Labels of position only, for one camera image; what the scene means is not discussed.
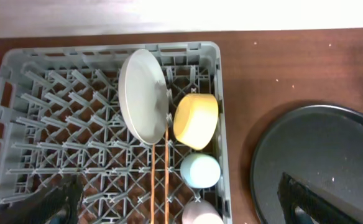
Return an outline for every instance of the gray oval object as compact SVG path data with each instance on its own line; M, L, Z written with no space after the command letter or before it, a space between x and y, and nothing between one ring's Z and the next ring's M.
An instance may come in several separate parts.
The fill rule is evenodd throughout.
M144 49L124 62L119 76L119 106L127 128L141 142L155 144L165 133L167 85L157 59Z
M363 114L312 105L283 115L269 127L250 170L250 189L262 223L285 223L277 197L282 172L363 210Z

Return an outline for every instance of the white round object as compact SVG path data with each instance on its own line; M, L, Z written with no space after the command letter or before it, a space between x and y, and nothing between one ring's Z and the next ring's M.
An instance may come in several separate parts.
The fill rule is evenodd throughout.
M169 102L161 66L148 50L136 50L122 65L118 96L133 136L146 144L159 142L165 133Z
M185 183L192 188L208 188L219 181L220 165L211 156L192 153L181 162L180 175Z
M190 202L184 207L181 217L183 224L223 224L223 219L209 202Z

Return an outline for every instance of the white backdrop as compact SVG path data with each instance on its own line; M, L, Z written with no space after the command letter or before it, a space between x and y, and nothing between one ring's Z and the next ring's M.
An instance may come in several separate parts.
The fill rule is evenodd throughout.
M0 37L363 27L363 0L0 0Z

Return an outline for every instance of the gray plastic crate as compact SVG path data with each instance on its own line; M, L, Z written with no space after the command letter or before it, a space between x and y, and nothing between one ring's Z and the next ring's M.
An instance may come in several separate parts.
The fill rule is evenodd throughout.
M232 223L220 51L212 42L106 45L10 50L0 69L0 208L61 176L80 174L85 197L80 217L96 223L149 221L150 146L127 130L117 100L117 78L137 49L153 53L172 91L170 112L191 92L219 101L213 140L202 151L221 166L210 189L190 189L180 163L193 150L170 128L170 218L204 198ZM165 141L156 145L156 218L164 213Z

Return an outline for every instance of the pink cup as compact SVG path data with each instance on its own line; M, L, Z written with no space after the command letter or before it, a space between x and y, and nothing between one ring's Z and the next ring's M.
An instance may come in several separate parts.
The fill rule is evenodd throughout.
M190 202L184 207L181 218L183 224L223 224L223 219L207 201Z

